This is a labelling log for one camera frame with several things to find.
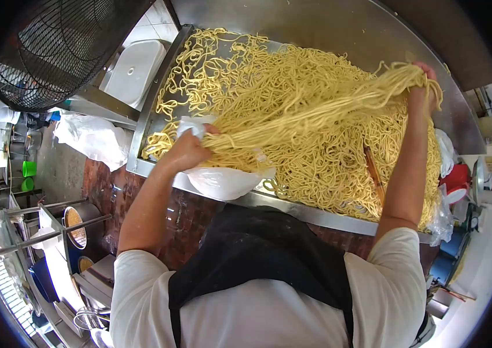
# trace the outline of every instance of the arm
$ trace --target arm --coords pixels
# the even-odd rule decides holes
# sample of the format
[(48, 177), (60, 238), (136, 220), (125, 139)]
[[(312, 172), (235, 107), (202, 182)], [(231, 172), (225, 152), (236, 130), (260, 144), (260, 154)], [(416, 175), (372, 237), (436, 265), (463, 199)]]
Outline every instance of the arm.
[[(212, 134), (219, 131), (204, 125)], [(166, 242), (166, 219), (169, 195), (173, 179), (180, 171), (186, 171), (211, 157), (200, 140), (186, 131), (155, 165), (145, 180), (138, 196), (130, 206), (120, 228), (117, 255), (139, 249), (157, 255)]]
[[(423, 63), (416, 63), (436, 79), (435, 72)], [(422, 216), (424, 190), (426, 187), (427, 123), (435, 107), (435, 95), (430, 92), (428, 105), (425, 88), (412, 87), (408, 96), (408, 123), (397, 164), (391, 174), (385, 204), (374, 244), (390, 230), (408, 227), (417, 231)]]

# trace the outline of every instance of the fan grille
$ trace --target fan grille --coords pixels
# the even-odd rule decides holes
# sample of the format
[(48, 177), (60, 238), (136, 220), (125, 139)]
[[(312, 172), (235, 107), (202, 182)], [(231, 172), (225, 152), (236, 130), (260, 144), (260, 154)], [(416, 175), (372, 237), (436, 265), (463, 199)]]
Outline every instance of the fan grille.
[(148, 6), (148, 0), (41, 0), (2, 49), (0, 99), (18, 111), (41, 112), (74, 95)]

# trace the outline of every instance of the concrete floor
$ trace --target concrete floor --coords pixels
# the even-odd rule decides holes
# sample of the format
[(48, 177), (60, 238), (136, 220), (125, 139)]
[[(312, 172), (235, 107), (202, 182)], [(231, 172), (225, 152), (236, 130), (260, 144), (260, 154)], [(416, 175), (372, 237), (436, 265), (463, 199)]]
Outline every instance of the concrete floor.
[(53, 136), (55, 125), (42, 128), (43, 140), (37, 151), (35, 187), (47, 196), (45, 203), (79, 199), (82, 194), (83, 167), (86, 156)]

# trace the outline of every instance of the noodle pile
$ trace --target noodle pile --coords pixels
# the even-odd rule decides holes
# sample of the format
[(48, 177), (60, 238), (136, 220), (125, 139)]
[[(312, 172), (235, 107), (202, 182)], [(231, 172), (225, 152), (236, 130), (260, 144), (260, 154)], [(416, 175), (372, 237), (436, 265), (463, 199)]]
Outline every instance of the noodle pile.
[[(378, 221), (382, 207), (363, 147), (371, 149), (387, 189), (406, 128), (403, 92), (425, 87), (439, 106), (437, 82), (413, 65), (393, 64), (377, 78), (346, 55), (292, 45), (269, 52), (268, 42), (222, 28), (196, 30), (158, 96), (155, 111), (167, 115), (169, 123), (148, 137), (142, 156), (159, 159), (170, 149), (178, 127), (173, 110), (186, 105), (194, 116), (216, 115), (214, 125), (222, 132), (204, 136), (202, 144), (213, 156), (201, 166), (248, 172), (274, 166), (277, 174), (264, 187), (279, 198)], [(216, 53), (221, 45), (230, 49), (230, 58)], [(166, 93), (185, 101), (164, 100)], [(440, 166), (430, 119), (420, 228), (432, 218)]]

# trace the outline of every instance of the black apron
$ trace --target black apron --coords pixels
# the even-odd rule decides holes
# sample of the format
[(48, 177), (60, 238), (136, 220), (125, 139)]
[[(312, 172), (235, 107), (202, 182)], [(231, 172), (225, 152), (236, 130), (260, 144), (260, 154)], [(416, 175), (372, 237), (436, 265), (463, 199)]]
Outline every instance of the black apron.
[(344, 255), (288, 214), (226, 205), (206, 227), (196, 254), (169, 278), (169, 311), (177, 348), (180, 309), (186, 303), (254, 279), (283, 281), (342, 310), (352, 347), (352, 295)]

